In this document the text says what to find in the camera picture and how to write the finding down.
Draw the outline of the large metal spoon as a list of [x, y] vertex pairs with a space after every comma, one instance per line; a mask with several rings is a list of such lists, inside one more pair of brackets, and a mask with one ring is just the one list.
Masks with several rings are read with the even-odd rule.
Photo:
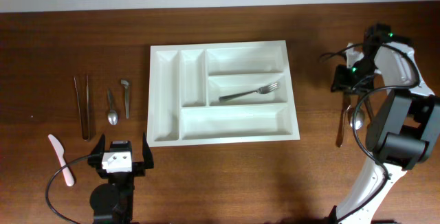
[[364, 106], [365, 106], [366, 111], [368, 113], [369, 119], [372, 120], [373, 117], [374, 117], [374, 113], [373, 113], [373, 109], [372, 109], [371, 101], [370, 101], [369, 97], [365, 97], [365, 99], [364, 99]]
[[360, 109], [357, 112], [356, 117], [353, 118], [353, 112], [354, 112], [355, 105], [353, 104], [352, 96], [349, 96], [348, 100], [349, 100], [349, 107], [346, 111], [347, 120], [349, 122], [350, 127], [353, 127], [353, 124], [355, 124], [355, 129], [360, 130], [364, 126], [365, 114], [364, 114], [363, 110]]

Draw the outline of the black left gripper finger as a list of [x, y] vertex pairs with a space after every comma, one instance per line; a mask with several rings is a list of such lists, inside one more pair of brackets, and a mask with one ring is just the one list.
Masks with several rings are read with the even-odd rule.
[[142, 156], [144, 160], [144, 168], [145, 169], [153, 169], [154, 168], [154, 160], [151, 149], [148, 145], [146, 133], [143, 132], [142, 135]]
[[105, 135], [102, 134], [94, 149], [91, 151], [87, 163], [89, 166], [101, 166], [102, 158], [105, 152]]

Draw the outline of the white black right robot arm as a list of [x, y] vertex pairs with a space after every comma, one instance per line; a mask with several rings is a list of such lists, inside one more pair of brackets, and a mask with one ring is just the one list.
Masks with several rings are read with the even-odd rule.
[[439, 137], [439, 97], [421, 76], [411, 39], [377, 23], [366, 29], [361, 51], [357, 46], [350, 43], [336, 53], [345, 63], [336, 67], [331, 91], [358, 96], [353, 118], [371, 95], [387, 96], [358, 143], [366, 155], [361, 173], [327, 223], [372, 223], [391, 188], [431, 156]]

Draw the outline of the metal fork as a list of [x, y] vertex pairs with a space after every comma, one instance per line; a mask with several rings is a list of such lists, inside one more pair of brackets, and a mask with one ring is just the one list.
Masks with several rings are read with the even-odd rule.
[[344, 141], [344, 130], [345, 130], [345, 120], [347, 118], [347, 113], [351, 108], [351, 97], [349, 94], [344, 93], [342, 96], [342, 112], [340, 116], [340, 125], [338, 130], [338, 138], [336, 140], [336, 145], [340, 148]]
[[243, 93], [236, 93], [236, 94], [232, 94], [232, 95], [228, 95], [228, 96], [221, 96], [221, 97], [219, 97], [219, 101], [226, 102], [226, 101], [233, 100], [235, 98], [240, 98], [240, 97], [250, 95], [253, 93], [265, 95], [265, 94], [268, 94], [268, 93], [271, 93], [271, 92], [277, 90], [279, 87], [280, 87], [279, 82], [273, 82], [271, 84], [265, 85], [263, 87], [259, 87], [258, 89], [255, 89], [252, 91], [246, 91]]

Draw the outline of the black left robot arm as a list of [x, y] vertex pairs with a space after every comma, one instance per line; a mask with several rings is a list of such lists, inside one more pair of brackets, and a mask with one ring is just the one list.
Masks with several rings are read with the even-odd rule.
[[105, 136], [102, 135], [89, 154], [87, 163], [96, 169], [101, 179], [107, 182], [97, 186], [91, 193], [89, 204], [93, 210], [94, 223], [130, 223], [133, 219], [133, 198], [135, 178], [146, 175], [145, 171], [154, 168], [153, 154], [142, 135], [142, 157], [133, 161], [130, 141], [111, 142], [105, 149]]

